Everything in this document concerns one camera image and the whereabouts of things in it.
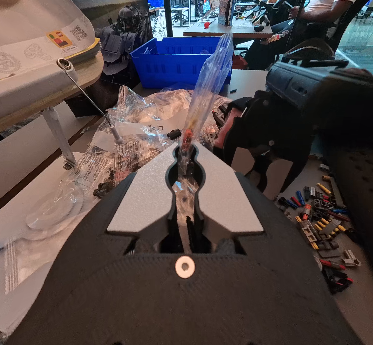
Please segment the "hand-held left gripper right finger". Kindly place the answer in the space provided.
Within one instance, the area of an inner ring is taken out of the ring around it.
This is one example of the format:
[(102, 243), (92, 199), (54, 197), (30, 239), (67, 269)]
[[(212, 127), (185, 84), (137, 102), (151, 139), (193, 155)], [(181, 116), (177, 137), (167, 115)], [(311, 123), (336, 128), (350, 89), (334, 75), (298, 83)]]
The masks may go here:
[(247, 252), (241, 238), (264, 232), (236, 172), (200, 143), (193, 145), (192, 252)]

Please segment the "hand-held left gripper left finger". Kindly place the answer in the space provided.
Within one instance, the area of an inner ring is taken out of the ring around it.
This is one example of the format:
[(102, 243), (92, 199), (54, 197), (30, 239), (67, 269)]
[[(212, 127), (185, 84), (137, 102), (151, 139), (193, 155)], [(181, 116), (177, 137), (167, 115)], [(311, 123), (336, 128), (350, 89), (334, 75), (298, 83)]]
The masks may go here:
[(179, 252), (176, 194), (178, 143), (140, 168), (118, 205), (107, 232), (159, 244), (161, 252)]

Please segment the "small clear lego bag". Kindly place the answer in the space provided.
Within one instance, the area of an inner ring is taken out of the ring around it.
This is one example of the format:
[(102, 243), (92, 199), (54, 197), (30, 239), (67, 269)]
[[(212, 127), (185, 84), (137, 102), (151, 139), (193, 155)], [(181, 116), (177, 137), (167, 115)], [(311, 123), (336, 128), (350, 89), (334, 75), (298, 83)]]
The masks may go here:
[(217, 94), (232, 67), (233, 52), (233, 36), (224, 34), (219, 39), (215, 52), (203, 63), (179, 141), (177, 182), (180, 182), (182, 190), (176, 196), (176, 207), (178, 216), (181, 216), (178, 226), (185, 254), (192, 253), (195, 232), (194, 200), (199, 188), (193, 178), (193, 144), (198, 142), (203, 125), (212, 115)]

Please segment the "pile of loose lego pieces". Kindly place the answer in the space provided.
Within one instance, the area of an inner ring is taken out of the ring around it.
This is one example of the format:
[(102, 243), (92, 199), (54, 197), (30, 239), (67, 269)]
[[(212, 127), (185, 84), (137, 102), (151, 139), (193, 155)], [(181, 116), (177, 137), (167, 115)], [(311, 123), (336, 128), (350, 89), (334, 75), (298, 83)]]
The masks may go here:
[(349, 221), (333, 177), (322, 175), (314, 186), (304, 186), (289, 195), (278, 195), (278, 208), (297, 226), (313, 250), (315, 261), (331, 294), (343, 292), (354, 280), (348, 271), (362, 266), (353, 250), (342, 244), (342, 236), (353, 241)]

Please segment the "crumpled clear lego bag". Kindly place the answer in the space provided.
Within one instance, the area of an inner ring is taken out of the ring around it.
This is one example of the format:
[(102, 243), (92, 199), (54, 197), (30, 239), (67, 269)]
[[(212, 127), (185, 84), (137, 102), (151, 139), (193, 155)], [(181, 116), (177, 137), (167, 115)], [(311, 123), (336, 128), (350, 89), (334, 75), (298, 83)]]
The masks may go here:
[(193, 95), (191, 89), (166, 90), (153, 93), (145, 97), (147, 105), (155, 106), (158, 109), (169, 109), (179, 111), (188, 109)]

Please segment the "dark lego set box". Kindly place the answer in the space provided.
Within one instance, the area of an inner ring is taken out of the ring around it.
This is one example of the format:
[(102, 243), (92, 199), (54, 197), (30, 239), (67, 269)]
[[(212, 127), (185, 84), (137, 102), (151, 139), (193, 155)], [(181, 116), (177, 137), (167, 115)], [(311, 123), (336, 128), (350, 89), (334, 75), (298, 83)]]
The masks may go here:
[(118, 100), (120, 86), (139, 83), (131, 53), (153, 38), (147, 0), (72, 0), (90, 20), (104, 60), (100, 78), (85, 89), (106, 112)]

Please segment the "person's right hand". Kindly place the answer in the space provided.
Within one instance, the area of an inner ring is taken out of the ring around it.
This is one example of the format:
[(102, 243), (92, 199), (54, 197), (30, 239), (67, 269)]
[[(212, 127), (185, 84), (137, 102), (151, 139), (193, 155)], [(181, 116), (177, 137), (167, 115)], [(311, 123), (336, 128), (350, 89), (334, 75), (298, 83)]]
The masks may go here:
[(214, 148), (218, 148), (218, 149), (223, 149), (223, 145), (224, 145), (224, 141), (225, 141), (225, 138), (226, 138), (226, 135), (228, 134), (228, 132), (231, 130), (232, 126), (233, 126), (233, 123), (234, 123), (234, 119), (235, 118), (240, 118), (241, 115), (242, 115), (243, 111), (233, 107), (229, 113), (227, 114), (226, 118), (225, 118), (225, 122), (223, 124), (223, 126), (221, 127), (220, 131), (219, 131), (219, 134), (214, 142)]

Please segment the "clear bag with warning print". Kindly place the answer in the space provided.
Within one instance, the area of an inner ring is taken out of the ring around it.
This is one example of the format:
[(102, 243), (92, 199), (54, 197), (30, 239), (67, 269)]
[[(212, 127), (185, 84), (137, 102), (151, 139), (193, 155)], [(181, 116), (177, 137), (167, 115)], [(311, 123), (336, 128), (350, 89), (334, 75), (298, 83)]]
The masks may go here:
[(144, 159), (142, 148), (139, 138), (124, 139), (122, 144), (114, 144), (113, 152), (90, 144), (75, 168), (62, 179), (62, 183), (74, 183), (85, 190), (93, 189), (105, 179), (110, 179), (116, 186), (141, 167)]

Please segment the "black office chair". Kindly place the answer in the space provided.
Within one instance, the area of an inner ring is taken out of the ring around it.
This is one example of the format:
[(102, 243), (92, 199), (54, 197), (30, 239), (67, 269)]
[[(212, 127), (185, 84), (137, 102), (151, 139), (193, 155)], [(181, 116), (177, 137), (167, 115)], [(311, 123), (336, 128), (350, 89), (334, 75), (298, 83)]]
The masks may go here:
[(266, 70), (273, 62), (278, 54), (285, 53), (290, 30), (284, 30), (282, 21), (271, 26), (273, 35), (267, 39), (256, 39), (248, 49), (244, 59), (248, 63), (249, 70)]

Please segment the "brown office desk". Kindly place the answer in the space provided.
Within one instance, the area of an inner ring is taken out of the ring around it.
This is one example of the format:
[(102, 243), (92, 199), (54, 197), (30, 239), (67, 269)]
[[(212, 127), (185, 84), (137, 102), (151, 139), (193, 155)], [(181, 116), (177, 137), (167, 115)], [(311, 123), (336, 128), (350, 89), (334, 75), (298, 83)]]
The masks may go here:
[(212, 37), (222, 36), (226, 33), (232, 34), (235, 39), (257, 39), (270, 38), (273, 35), (270, 26), (264, 26), (262, 31), (255, 31), (252, 20), (233, 19), (231, 26), (225, 26), (218, 23), (218, 20), (209, 19), (210, 24), (205, 28), (207, 21), (198, 21), (189, 28), (185, 29), (183, 36), (188, 37)]

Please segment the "flat serrated clear bag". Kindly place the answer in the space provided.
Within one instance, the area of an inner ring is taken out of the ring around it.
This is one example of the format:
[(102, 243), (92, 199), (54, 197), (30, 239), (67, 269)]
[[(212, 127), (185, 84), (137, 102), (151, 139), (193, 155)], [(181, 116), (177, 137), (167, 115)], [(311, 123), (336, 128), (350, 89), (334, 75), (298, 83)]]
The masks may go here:
[(39, 268), (52, 263), (72, 233), (72, 228), (66, 228), (56, 233), (35, 231), (19, 236), (1, 235), (5, 295), (14, 291)]

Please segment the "patterned box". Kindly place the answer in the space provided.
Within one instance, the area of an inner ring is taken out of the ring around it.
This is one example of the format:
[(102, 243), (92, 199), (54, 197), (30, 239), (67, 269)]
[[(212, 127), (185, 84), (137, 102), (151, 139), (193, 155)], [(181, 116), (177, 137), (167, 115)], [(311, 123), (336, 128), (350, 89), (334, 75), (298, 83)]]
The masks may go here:
[(235, 0), (219, 0), (218, 24), (225, 27), (232, 25)]

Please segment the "blue storage bin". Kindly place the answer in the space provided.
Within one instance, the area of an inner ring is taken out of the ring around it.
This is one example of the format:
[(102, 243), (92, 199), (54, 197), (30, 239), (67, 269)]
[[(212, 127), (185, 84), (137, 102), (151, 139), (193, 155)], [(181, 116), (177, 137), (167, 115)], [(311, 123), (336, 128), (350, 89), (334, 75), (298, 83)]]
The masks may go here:
[(221, 37), (169, 37), (145, 44), (145, 54), (212, 55)]
[(142, 46), (131, 52), (131, 57), (142, 86), (162, 89), (175, 83), (195, 85), (206, 55), (145, 54)]

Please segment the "wooden book stand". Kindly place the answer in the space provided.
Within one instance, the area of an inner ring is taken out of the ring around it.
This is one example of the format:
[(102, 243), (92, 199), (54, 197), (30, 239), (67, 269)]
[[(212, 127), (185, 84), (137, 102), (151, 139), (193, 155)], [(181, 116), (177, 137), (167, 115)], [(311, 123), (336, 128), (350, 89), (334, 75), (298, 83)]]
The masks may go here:
[[(59, 122), (59, 117), (54, 109), (63, 100), (70, 96), (84, 93), (84, 89), (95, 83), (104, 68), (104, 58), (99, 52), (94, 58), (85, 62), (73, 65), (65, 58), (59, 58), (52, 63), (42, 67), (37, 67), (21, 74), (11, 74), (10, 77), (1, 79), (1, 129), (7, 128), (25, 118), (42, 111), (43, 117), (51, 130), (51, 134), (58, 142), (64, 158), (65, 170), (75, 168), (77, 161), (68, 143), (63, 129)], [(1, 190), (8, 187), (12, 182), (15, 185), (14, 177), (20, 182), (26, 177), (20, 177), (25, 170), (25, 166), (30, 165), (31, 143), (15, 142), (9, 144), (10, 148), (1, 147)], [(9, 192), (14, 186), (10, 186), (4, 194)], [(61, 216), (43, 218), (42, 214), (31, 212), (26, 215), (25, 223), (27, 231), (52, 230), (61, 224)]]

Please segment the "yellow-edged instruction booklet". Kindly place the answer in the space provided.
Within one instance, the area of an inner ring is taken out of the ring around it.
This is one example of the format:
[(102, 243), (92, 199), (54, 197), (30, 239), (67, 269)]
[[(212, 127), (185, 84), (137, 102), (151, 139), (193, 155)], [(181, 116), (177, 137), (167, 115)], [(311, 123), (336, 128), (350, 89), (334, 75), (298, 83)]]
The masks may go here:
[(95, 38), (94, 43), (87, 47), (86, 49), (75, 53), (74, 55), (69, 55), (65, 59), (70, 61), (73, 65), (85, 62), (91, 58), (94, 58), (101, 51), (101, 41), (100, 38)]

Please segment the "black sign stand pole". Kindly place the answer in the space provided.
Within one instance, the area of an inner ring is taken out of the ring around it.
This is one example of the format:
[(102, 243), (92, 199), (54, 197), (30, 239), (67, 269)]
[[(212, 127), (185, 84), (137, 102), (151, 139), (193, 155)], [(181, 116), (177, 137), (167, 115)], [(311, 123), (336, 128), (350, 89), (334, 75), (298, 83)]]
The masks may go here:
[(171, 38), (173, 37), (173, 24), (172, 24), (172, 18), (171, 18), (170, 0), (164, 0), (164, 10), (165, 10), (167, 37)]

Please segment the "printed car picture sheet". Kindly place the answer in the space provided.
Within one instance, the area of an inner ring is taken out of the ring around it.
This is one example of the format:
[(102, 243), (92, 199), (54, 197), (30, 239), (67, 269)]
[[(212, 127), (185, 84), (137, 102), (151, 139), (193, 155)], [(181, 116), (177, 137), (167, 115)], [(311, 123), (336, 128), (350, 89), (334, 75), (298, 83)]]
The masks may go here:
[(1, 79), (72, 58), (98, 41), (71, 0), (0, 0)]

